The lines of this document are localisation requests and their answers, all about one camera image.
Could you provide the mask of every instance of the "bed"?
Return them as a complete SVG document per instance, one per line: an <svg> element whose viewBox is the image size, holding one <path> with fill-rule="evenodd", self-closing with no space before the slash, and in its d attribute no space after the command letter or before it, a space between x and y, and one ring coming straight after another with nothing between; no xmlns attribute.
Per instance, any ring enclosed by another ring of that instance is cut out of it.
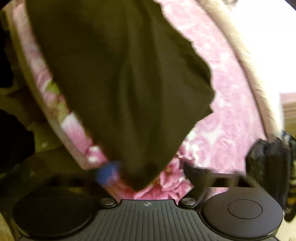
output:
<svg viewBox="0 0 296 241"><path fill-rule="evenodd" d="M232 7L222 0L157 2L210 65L216 91L213 113L195 125L169 165L144 190L135 192L114 173L105 189L116 199L179 201L192 188L182 172L184 161L221 173L244 171L244 157L253 143L280 136L283 129L279 104L271 101L276 96L234 24ZM54 83L30 28L24 0L12 1L5 11L26 83L52 129L83 169L108 162Z"/></svg>

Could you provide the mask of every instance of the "silver button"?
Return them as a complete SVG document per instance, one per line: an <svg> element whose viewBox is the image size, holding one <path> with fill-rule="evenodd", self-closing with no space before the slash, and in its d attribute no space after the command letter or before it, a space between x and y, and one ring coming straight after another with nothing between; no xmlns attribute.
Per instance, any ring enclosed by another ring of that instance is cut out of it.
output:
<svg viewBox="0 0 296 241"><path fill-rule="evenodd" d="M187 198L183 198L181 200L182 204L186 205L186 206L193 206L194 204L196 204L195 199L191 198L191 197L187 197Z"/></svg>
<svg viewBox="0 0 296 241"><path fill-rule="evenodd" d="M115 203L115 200L113 198L108 197L108 198L103 198L100 202L104 206L110 206Z"/></svg>

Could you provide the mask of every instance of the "blue object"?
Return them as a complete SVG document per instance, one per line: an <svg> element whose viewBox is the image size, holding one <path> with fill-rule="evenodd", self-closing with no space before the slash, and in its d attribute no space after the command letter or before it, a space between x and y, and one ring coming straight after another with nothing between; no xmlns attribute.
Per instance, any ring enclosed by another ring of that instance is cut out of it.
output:
<svg viewBox="0 0 296 241"><path fill-rule="evenodd" d="M100 185L106 185L114 172L119 171L119 161L110 161L96 171L96 182Z"/></svg>

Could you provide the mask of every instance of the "black device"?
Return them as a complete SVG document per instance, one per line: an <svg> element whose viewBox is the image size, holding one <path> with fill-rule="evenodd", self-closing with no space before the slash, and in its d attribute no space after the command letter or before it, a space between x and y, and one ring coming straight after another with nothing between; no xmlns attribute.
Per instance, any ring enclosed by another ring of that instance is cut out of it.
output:
<svg viewBox="0 0 296 241"><path fill-rule="evenodd" d="M91 178L57 176L21 198L12 216L19 241L268 240L280 205L253 179L184 163L194 188L180 200L121 200ZM229 190L206 200L209 187Z"/></svg>

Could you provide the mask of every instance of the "pink blanket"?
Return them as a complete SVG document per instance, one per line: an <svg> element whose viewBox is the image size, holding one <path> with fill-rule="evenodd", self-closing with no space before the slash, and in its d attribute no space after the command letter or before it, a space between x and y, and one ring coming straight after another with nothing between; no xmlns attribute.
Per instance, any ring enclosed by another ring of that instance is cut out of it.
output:
<svg viewBox="0 0 296 241"><path fill-rule="evenodd" d="M221 173L243 171L244 157L249 148L256 139L265 139L248 80L231 46L211 17L195 0L158 2L162 5L163 14L192 41L196 52L210 65L212 85L216 91L211 105L214 112L196 124L170 164L144 190L135 192L114 173L105 188L117 199L178 201L192 188L182 172L184 161ZM36 86L48 109L93 167L107 162L100 147L87 135L53 82L34 39L23 1L19 1L14 7L13 19Z"/></svg>

